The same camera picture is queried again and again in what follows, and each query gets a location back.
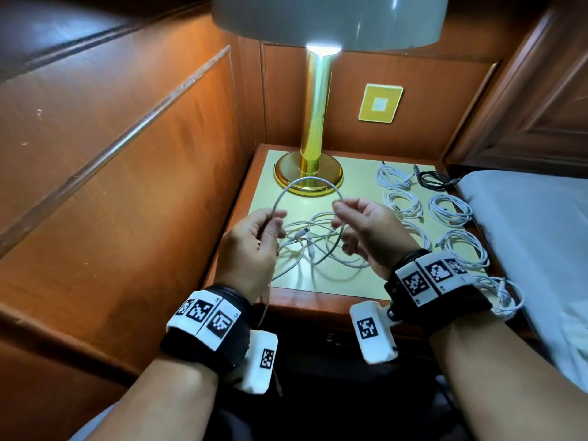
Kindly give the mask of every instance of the qr-like marker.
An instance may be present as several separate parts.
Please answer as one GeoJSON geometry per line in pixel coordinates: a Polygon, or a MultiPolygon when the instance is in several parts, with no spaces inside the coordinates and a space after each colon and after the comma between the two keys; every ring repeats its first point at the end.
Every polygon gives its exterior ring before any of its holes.
{"type": "Polygon", "coordinates": [[[357,328],[359,328],[359,335],[362,336],[362,339],[369,339],[378,335],[376,324],[373,323],[373,318],[371,317],[358,320],[357,328]]]}
{"type": "Polygon", "coordinates": [[[424,281],[420,272],[413,272],[407,275],[402,279],[402,283],[404,283],[412,296],[416,296],[429,289],[429,284],[424,281]]]}
{"type": "Polygon", "coordinates": [[[202,299],[198,299],[194,306],[192,306],[192,309],[188,311],[186,317],[194,319],[198,323],[202,323],[212,308],[213,306],[211,303],[205,302],[202,299]]]}
{"type": "Polygon", "coordinates": [[[442,261],[431,263],[424,267],[427,272],[431,275],[434,281],[443,281],[450,277],[453,277],[451,271],[445,266],[442,261]]]}
{"type": "Polygon", "coordinates": [[[182,314],[184,314],[188,308],[190,308],[190,305],[192,304],[192,302],[194,301],[194,299],[187,299],[181,306],[180,309],[178,309],[178,311],[176,312],[175,315],[177,316],[181,316],[182,314]]]}
{"type": "Polygon", "coordinates": [[[268,370],[271,369],[274,353],[275,353],[274,350],[268,350],[267,348],[264,348],[263,354],[261,355],[261,363],[259,364],[259,367],[260,368],[267,368],[268,370]]]}
{"type": "Polygon", "coordinates": [[[463,268],[463,266],[461,265],[461,263],[459,263],[459,261],[457,261],[455,258],[445,259],[445,262],[456,273],[458,273],[458,274],[467,274],[467,271],[463,268]]]}
{"type": "Polygon", "coordinates": [[[232,324],[233,320],[223,311],[218,310],[206,327],[219,339],[222,339],[232,324]]]}

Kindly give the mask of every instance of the right hand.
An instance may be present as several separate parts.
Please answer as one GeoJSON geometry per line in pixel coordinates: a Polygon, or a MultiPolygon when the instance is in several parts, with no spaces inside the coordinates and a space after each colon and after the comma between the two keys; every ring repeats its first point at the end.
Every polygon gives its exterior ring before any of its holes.
{"type": "Polygon", "coordinates": [[[402,257],[420,248],[396,214],[386,206],[365,198],[346,198],[333,202],[335,217],[331,226],[343,224],[343,252],[358,254],[373,271],[388,280],[392,267],[402,257]]]}

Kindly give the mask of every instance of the left hand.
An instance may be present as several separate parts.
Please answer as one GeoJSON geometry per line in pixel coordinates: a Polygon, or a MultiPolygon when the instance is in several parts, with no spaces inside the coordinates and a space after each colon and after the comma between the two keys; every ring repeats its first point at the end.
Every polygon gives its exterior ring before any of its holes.
{"type": "Polygon", "coordinates": [[[254,303],[272,281],[277,260],[277,239],[285,210],[258,209],[224,234],[219,245],[215,283],[228,286],[254,303]]]}

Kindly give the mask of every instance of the brass lamp base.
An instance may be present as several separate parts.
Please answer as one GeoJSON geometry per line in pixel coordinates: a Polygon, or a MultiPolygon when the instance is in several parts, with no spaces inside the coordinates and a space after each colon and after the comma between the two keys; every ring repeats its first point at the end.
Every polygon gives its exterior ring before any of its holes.
{"type": "MultiPolygon", "coordinates": [[[[279,185],[285,188],[292,181],[305,176],[326,179],[337,188],[343,182],[343,169],[339,161],[334,157],[322,153],[320,155],[319,171],[313,174],[304,173],[300,170],[300,158],[300,152],[290,152],[277,160],[276,165],[273,167],[273,175],[279,185]]],[[[289,191],[302,196],[323,196],[334,192],[334,189],[322,181],[307,179],[294,184],[289,191]]]]}

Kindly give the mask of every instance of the hand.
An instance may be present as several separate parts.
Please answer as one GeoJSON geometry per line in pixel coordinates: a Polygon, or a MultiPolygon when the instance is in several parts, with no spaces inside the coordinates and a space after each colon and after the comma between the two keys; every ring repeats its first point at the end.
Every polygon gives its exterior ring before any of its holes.
{"type": "Polygon", "coordinates": [[[250,303],[263,294],[272,281],[277,260],[277,239],[285,210],[259,209],[224,234],[219,245],[215,283],[243,294],[250,303]]]}
{"type": "Polygon", "coordinates": [[[349,198],[333,202],[335,218],[331,226],[349,226],[343,231],[343,252],[358,254],[384,280],[391,268],[408,252],[420,246],[410,236],[396,214],[386,206],[365,198],[349,198]]]}

